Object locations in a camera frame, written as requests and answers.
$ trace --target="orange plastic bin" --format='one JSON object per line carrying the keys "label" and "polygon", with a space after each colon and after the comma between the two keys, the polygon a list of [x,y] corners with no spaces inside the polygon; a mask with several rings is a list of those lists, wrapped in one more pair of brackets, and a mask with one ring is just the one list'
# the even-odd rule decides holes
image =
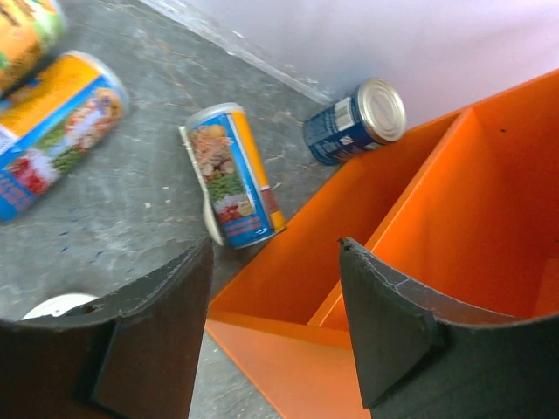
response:
{"label": "orange plastic bin", "polygon": [[340,237],[471,304],[524,318],[556,309],[554,92],[559,72],[346,163],[214,298],[209,332],[284,417],[369,417]]}

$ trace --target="gray floor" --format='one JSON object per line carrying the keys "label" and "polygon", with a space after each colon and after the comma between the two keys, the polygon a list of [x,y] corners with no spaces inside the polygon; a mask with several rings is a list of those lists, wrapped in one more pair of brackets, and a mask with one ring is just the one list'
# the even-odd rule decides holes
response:
{"label": "gray floor", "polygon": [[[132,112],[32,209],[2,226],[0,316],[21,318],[63,292],[111,292],[204,234],[202,197],[176,127],[225,101],[245,107],[286,216],[331,175],[304,146],[316,105],[135,0],[60,0],[61,50],[90,52],[121,76]],[[216,249],[212,293],[258,251]],[[208,337],[190,417],[269,418],[273,409]]]}

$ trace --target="white object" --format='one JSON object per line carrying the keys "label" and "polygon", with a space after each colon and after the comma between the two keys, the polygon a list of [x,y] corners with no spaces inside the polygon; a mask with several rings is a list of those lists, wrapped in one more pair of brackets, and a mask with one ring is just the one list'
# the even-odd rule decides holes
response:
{"label": "white object", "polygon": [[52,299],[43,301],[30,312],[25,314],[22,320],[35,319],[43,316],[59,317],[62,314],[69,312],[74,307],[87,304],[94,299],[97,299],[97,297],[92,294],[85,294],[81,292],[62,294]]}
{"label": "white object", "polygon": [[202,208],[202,212],[204,214],[204,223],[206,224],[206,229],[208,233],[210,233],[211,238],[220,246],[224,245],[224,238],[221,235],[221,231],[219,230],[219,225],[217,224],[216,216],[213,213],[213,209],[211,208],[210,202],[210,193],[206,188],[206,184],[204,182],[204,178],[202,177],[202,172],[196,163],[196,159],[194,157],[194,152],[192,151],[192,146],[190,145],[189,137],[186,134],[185,127],[179,127],[178,132],[181,134],[181,139],[183,140],[183,144],[186,147],[186,151],[189,153],[190,161],[192,162],[192,167],[196,172],[196,176],[198,178],[198,182],[200,183],[200,188],[202,188],[202,193],[204,195],[204,204]]}

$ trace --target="can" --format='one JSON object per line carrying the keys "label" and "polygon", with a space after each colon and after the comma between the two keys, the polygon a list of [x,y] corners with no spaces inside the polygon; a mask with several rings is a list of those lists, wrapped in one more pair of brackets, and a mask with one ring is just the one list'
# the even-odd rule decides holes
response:
{"label": "can", "polygon": [[316,160],[332,166],[398,141],[405,132],[402,99],[386,81],[369,79],[303,125]]}
{"label": "can", "polygon": [[30,72],[66,31],[56,0],[0,0],[0,96]]}
{"label": "can", "polygon": [[20,86],[15,92],[12,92],[10,96],[0,100],[0,113],[19,102],[23,102],[31,94],[31,91],[38,86],[38,83],[39,79],[34,77],[23,86]]}
{"label": "can", "polygon": [[43,195],[128,110],[122,83],[83,52],[63,54],[37,80],[24,100],[0,113],[2,221]]}
{"label": "can", "polygon": [[245,110],[237,103],[209,107],[185,124],[193,164],[227,243],[236,249],[267,240],[286,228]]}

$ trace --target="dark blue can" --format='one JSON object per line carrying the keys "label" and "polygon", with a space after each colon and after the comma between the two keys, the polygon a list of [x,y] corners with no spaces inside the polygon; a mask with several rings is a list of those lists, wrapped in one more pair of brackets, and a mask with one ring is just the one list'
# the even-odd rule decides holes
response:
{"label": "dark blue can", "polygon": [[330,166],[398,141],[404,132],[404,104],[382,79],[369,79],[303,126],[311,153]]}

